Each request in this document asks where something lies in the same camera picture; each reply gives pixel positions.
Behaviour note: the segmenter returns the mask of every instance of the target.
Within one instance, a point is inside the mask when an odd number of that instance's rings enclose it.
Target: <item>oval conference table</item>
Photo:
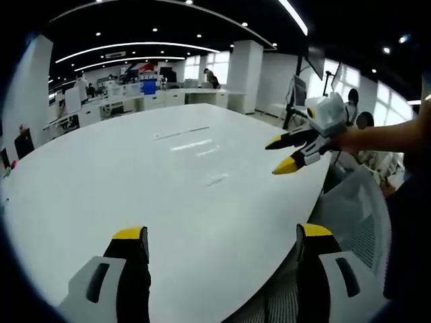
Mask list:
[[[26,274],[53,306],[121,229],[148,227],[154,322],[220,322],[271,277],[308,220],[329,154],[271,172],[283,130],[209,104],[139,112],[47,143],[1,185]]]

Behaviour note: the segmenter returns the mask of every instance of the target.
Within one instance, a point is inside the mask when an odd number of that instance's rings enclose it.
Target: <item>person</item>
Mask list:
[[[96,89],[93,87],[93,84],[88,84],[87,95],[91,98],[94,98],[96,95]]]
[[[364,130],[348,128],[333,143],[341,150],[415,153],[421,163],[411,177],[387,199],[391,219],[391,251],[384,294],[392,302],[373,322],[392,322],[400,316],[424,312],[428,278],[429,185],[431,184],[431,86],[422,82],[422,103],[416,119]]]
[[[74,87],[78,87],[79,89],[79,98],[81,100],[81,104],[85,104],[88,102],[88,96],[87,96],[87,86],[88,82],[83,77],[78,77]]]
[[[217,77],[210,69],[204,69],[203,73],[207,76],[207,82],[212,84],[213,89],[218,89],[220,84],[218,83]]]

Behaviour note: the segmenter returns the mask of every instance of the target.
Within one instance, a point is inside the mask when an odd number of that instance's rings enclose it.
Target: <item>black ceiling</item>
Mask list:
[[[187,52],[203,54],[173,46],[136,46],[98,50],[55,64],[57,59],[75,52],[124,42],[178,42],[229,50],[236,40],[253,39],[270,49],[266,42],[231,22],[191,6],[157,0],[95,0],[55,1],[46,8],[40,4],[38,30],[54,42],[50,74],[54,79],[74,77],[78,67],[99,63],[100,55],[127,51],[126,57],[166,56],[186,57]],[[78,9],[56,19],[80,5]],[[360,1],[290,0],[306,22],[305,37],[278,0],[194,0],[194,5],[220,13],[236,22],[247,22],[248,28],[270,43],[277,51],[298,54],[309,42],[322,46],[326,56],[342,60],[361,70],[367,77],[380,79],[407,99],[420,96],[420,75],[426,58],[426,1]],[[411,39],[399,44],[401,35]],[[392,49],[390,55],[383,46]],[[377,69],[373,75],[371,69]]]

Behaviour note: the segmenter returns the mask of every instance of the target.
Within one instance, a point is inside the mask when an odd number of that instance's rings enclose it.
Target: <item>table surface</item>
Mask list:
[[[329,154],[294,174],[271,173],[294,151],[264,150],[282,132],[189,104],[47,143],[1,183],[6,228],[24,270],[58,305],[70,278],[103,255],[113,234],[145,225],[150,318],[222,321],[275,272],[323,187]]]

